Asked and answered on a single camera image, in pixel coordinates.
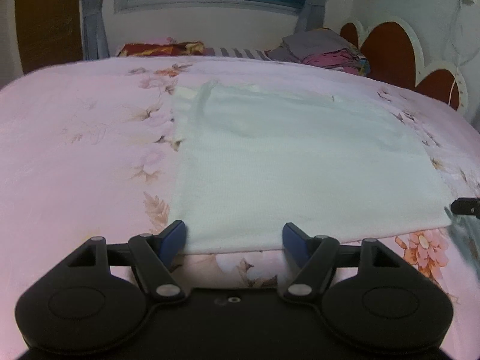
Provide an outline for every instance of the pink blanket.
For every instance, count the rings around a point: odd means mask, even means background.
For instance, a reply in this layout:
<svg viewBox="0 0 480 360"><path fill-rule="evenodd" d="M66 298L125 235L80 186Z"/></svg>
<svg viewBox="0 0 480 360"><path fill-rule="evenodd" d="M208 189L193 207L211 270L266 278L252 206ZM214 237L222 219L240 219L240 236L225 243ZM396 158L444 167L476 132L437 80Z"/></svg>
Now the pink blanket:
<svg viewBox="0 0 480 360"><path fill-rule="evenodd" d="M478 133L447 105L370 79L219 57L112 58L40 70L0 91L0 359L26 348L16 300L64 256L95 235L121 243L167 225L181 150L171 139L170 95L211 79L338 93L385 107L416 131L456 196L480 196ZM478 358L480 283L445 230L382 241L452 299L443 349L455 359ZM181 256L175 268L177 280L192 287L275 286L295 274L282 251Z"/></svg>

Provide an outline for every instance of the striped fabric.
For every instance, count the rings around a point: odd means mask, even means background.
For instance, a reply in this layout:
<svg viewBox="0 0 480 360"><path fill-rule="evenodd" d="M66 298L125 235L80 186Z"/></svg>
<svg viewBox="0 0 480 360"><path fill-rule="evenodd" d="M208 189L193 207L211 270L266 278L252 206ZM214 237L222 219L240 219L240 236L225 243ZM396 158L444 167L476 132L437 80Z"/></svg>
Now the striped fabric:
<svg viewBox="0 0 480 360"><path fill-rule="evenodd" d="M248 49L227 49L225 47L207 47L205 49L205 56L227 56L233 58L248 58L259 59L263 61L271 61L266 56L265 52L261 50L248 50Z"/></svg>

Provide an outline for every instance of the screw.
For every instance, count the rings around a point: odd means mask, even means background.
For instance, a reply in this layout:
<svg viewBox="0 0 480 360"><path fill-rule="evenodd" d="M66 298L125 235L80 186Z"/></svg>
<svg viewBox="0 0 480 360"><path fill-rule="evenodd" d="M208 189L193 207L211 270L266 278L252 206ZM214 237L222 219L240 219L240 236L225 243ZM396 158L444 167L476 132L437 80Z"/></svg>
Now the screw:
<svg viewBox="0 0 480 360"><path fill-rule="evenodd" d="M287 291L294 296L307 296L313 290L309 285L299 283L299 284L292 284Z"/></svg>
<svg viewBox="0 0 480 360"><path fill-rule="evenodd" d="M162 284L161 286L157 287L156 291L157 294L165 298L174 297L181 292L180 287L174 284Z"/></svg>

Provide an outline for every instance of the brown door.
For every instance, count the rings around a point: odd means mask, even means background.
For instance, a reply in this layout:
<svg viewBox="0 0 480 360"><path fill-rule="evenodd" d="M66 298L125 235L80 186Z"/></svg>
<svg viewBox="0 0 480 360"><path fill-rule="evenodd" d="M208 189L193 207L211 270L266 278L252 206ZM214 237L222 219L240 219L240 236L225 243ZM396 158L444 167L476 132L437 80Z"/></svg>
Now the brown door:
<svg viewBox="0 0 480 360"><path fill-rule="evenodd" d="M23 73L82 59L78 0L15 0Z"/></svg>

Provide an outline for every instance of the white wall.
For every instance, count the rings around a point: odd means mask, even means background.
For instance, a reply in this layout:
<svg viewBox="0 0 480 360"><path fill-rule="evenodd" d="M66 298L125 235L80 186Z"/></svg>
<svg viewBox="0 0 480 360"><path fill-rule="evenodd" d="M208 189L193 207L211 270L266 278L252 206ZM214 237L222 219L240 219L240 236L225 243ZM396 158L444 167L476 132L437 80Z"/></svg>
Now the white wall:
<svg viewBox="0 0 480 360"><path fill-rule="evenodd" d="M325 25L339 30L353 0L329 0ZM114 0L104 0L103 17L111 55L127 42L171 36L201 40L207 46L270 49L293 32L293 15L231 7L179 7L114 13Z"/></svg>
<svg viewBox="0 0 480 360"><path fill-rule="evenodd" d="M417 33L423 47L426 65L433 60L456 62L449 42L449 26L458 0L354 0L352 15L368 27L381 14L399 16ZM458 25L463 35L457 37L462 54L471 54L480 47L480 4L461 10ZM480 104L480 56L462 67L469 91L466 119L471 121Z"/></svg>
<svg viewBox="0 0 480 360"><path fill-rule="evenodd" d="M15 0L0 0L0 88L22 74L15 28Z"/></svg>

